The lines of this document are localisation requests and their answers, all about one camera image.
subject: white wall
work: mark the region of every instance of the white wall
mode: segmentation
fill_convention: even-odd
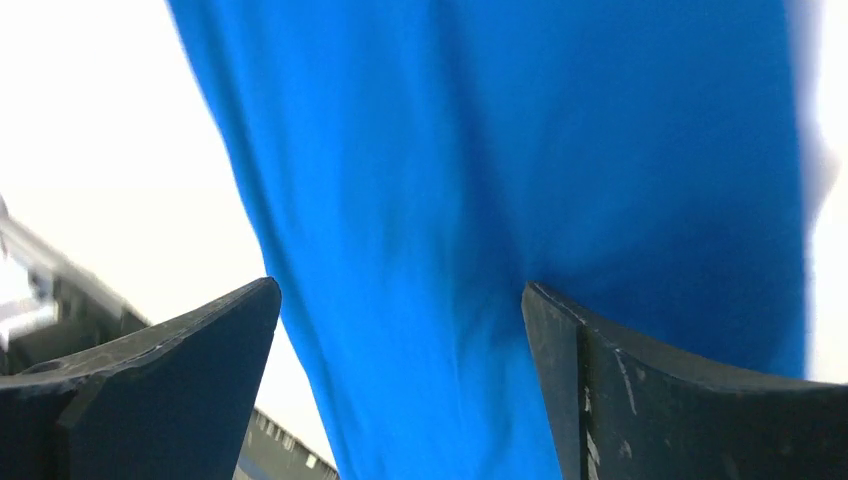
[[[827,0],[816,118],[848,153],[846,4]],[[10,211],[161,321],[263,274],[217,130],[164,3],[0,3],[0,192]],[[813,376],[848,381],[848,175],[812,237]],[[258,404],[319,455],[309,385],[278,330]]]

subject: blue cloth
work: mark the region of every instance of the blue cloth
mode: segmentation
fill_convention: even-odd
[[[780,2],[171,5],[342,478],[559,478],[528,280],[803,375]]]

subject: blue fabric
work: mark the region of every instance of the blue fabric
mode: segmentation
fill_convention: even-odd
[[[803,375],[781,2],[171,5],[342,478],[559,478],[528,280]]]

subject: blue shirt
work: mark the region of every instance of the blue shirt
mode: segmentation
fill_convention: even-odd
[[[529,280],[803,374],[781,2],[170,3],[342,478],[559,478]]]

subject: white background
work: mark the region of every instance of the white background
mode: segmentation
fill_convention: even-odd
[[[824,5],[820,77],[808,100],[838,163],[848,153],[848,4]],[[811,233],[810,364],[812,377],[844,382],[848,175],[835,182]],[[154,321],[264,273],[162,1],[0,0],[0,193],[18,220]],[[258,405],[331,459],[282,328]]]

